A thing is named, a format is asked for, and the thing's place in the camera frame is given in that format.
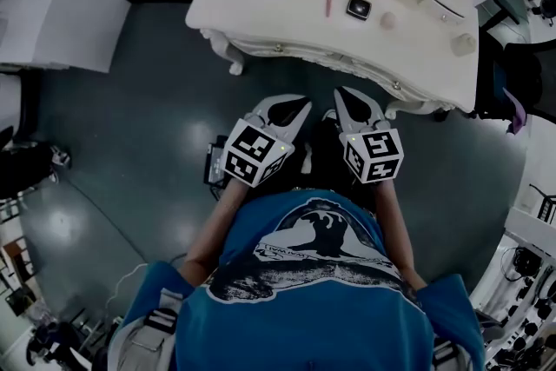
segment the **white box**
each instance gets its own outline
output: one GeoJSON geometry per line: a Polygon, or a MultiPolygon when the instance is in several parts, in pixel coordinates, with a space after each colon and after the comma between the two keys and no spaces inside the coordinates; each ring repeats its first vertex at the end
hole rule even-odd
{"type": "Polygon", "coordinates": [[[398,175],[403,160],[398,130],[342,133],[340,140],[344,161],[362,183],[394,179],[398,175]]]}
{"type": "Polygon", "coordinates": [[[255,187],[281,169],[295,147],[240,119],[224,145],[221,165],[255,187]]]}

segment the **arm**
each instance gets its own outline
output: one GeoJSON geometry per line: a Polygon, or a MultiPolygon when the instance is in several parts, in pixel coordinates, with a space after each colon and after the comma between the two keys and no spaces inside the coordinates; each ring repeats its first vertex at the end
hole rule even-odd
{"type": "Polygon", "coordinates": [[[379,183],[374,189],[374,199],[377,222],[384,235],[388,258],[415,290],[424,288],[427,284],[414,269],[414,252],[403,221],[394,182],[387,180],[379,183]]]}
{"type": "Polygon", "coordinates": [[[216,269],[229,227],[248,190],[248,185],[232,178],[197,235],[179,269],[182,277],[192,286],[203,284],[216,269]]]}

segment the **graphic print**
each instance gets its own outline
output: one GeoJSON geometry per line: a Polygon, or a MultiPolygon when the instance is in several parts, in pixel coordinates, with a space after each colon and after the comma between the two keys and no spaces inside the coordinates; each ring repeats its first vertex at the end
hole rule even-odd
{"type": "Polygon", "coordinates": [[[363,135],[363,142],[371,158],[382,158],[400,153],[389,131],[363,135]]]}
{"type": "Polygon", "coordinates": [[[354,173],[359,178],[361,178],[361,175],[363,175],[363,167],[365,167],[365,162],[349,142],[346,145],[346,154],[344,155],[344,159],[346,160],[349,167],[351,167],[351,169],[354,171],[354,173]]]}
{"type": "Polygon", "coordinates": [[[228,153],[228,159],[226,160],[226,170],[230,173],[234,172],[235,176],[239,176],[249,184],[253,182],[257,174],[257,167],[255,165],[231,152],[228,153]]]}
{"type": "Polygon", "coordinates": [[[289,212],[274,232],[219,267],[203,287],[221,303],[258,303],[329,280],[391,289],[417,305],[413,291],[367,230],[339,204],[321,198],[289,212]]]}
{"type": "Polygon", "coordinates": [[[269,176],[273,175],[274,173],[276,173],[278,170],[280,170],[281,164],[284,162],[284,160],[286,159],[286,154],[284,154],[283,156],[281,156],[280,158],[278,158],[276,161],[274,161],[272,164],[270,164],[268,167],[266,167],[264,169],[264,172],[262,172],[262,176],[261,176],[261,181],[263,182],[264,180],[266,180],[269,176]]]}
{"type": "Polygon", "coordinates": [[[253,127],[246,127],[232,143],[232,147],[240,150],[254,160],[261,162],[267,155],[275,141],[253,127]]]}
{"type": "Polygon", "coordinates": [[[377,162],[371,164],[368,170],[367,181],[371,180],[386,180],[394,176],[396,167],[398,167],[400,160],[393,159],[391,161],[377,162]]]}

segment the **shiny floor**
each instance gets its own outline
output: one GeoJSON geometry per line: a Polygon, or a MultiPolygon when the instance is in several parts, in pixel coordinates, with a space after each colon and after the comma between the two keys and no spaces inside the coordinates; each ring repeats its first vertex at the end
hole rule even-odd
{"type": "MultiPolygon", "coordinates": [[[[370,81],[301,60],[250,59],[243,76],[184,24],[187,5],[135,5],[108,75],[42,75],[36,136],[67,148],[70,171],[26,200],[23,230],[46,302],[101,313],[124,274],[185,252],[215,201],[202,183],[206,148],[264,96],[313,99],[311,119],[347,85],[386,104],[370,81]]],[[[498,244],[524,166],[505,125],[451,113],[399,114],[406,157],[396,186],[427,280],[458,272],[471,290],[498,244]]],[[[141,272],[110,304],[123,313],[141,272]]]]}

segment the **blue t-shirt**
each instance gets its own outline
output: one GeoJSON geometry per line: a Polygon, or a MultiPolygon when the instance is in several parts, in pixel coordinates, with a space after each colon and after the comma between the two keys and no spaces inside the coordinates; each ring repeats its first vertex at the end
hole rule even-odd
{"type": "Polygon", "coordinates": [[[374,218],[341,195],[269,195],[235,216],[218,269],[199,288],[167,263],[149,268],[124,325],[187,296],[179,370],[426,370],[434,331],[482,366],[479,326],[457,275],[415,293],[386,257],[374,218]]]}

